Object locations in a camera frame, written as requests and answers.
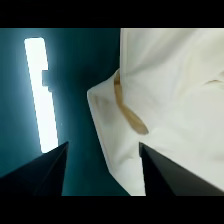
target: cloth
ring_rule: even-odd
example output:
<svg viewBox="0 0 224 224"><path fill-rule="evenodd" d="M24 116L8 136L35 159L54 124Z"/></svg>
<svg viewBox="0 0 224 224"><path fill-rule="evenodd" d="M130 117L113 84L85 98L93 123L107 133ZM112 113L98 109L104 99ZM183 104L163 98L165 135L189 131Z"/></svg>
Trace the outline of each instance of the cloth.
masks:
<svg viewBox="0 0 224 224"><path fill-rule="evenodd" d="M149 133L120 113L114 76L88 99L109 171L131 195L144 195L138 142L224 190L223 71L222 28L122 29L123 102Z"/></svg>

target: teal surface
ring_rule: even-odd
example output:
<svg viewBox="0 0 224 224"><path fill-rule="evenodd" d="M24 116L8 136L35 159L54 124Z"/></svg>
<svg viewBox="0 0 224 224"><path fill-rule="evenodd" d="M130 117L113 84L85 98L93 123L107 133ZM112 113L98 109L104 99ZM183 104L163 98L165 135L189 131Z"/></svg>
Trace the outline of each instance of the teal surface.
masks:
<svg viewBox="0 0 224 224"><path fill-rule="evenodd" d="M128 195L109 174L86 92L119 67L119 28L0 29L0 176L41 155L24 39L45 39L59 142L70 142L63 195Z"/></svg>

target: white fabric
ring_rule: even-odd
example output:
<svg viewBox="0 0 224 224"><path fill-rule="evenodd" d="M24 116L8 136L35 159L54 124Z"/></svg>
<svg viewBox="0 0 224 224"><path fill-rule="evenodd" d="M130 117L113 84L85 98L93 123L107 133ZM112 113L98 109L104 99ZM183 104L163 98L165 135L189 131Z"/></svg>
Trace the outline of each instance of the white fabric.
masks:
<svg viewBox="0 0 224 224"><path fill-rule="evenodd" d="M224 190L223 71L224 29L122 29L124 103L149 134L123 118L113 77L89 90L98 104L88 98L109 171L131 195L144 195L139 141Z"/></svg>

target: towel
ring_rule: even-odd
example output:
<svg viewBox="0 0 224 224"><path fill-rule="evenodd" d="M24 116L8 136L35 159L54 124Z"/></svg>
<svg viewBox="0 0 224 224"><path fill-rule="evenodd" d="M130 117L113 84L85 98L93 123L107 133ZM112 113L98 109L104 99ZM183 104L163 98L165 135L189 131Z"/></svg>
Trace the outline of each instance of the towel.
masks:
<svg viewBox="0 0 224 224"><path fill-rule="evenodd" d="M118 71L88 91L109 172L130 195L145 195L143 142L224 190L224 29L124 28L120 51L123 104L148 132L116 103Z"/></svg>

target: white rectangular strip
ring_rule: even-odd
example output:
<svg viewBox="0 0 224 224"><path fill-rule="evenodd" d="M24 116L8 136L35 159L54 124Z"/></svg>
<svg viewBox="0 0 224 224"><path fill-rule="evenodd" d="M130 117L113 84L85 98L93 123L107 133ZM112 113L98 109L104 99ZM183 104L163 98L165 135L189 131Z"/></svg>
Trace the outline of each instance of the white rectangular strip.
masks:
<svg viewBox="0 0 224 224"><path fill-rule="evenodd" d="M25 40L25 49L33 91L37 125L43 153L58 146L57 129L52 94L42 86L42 70L48 70L47 54L43 38Z"/></svg>

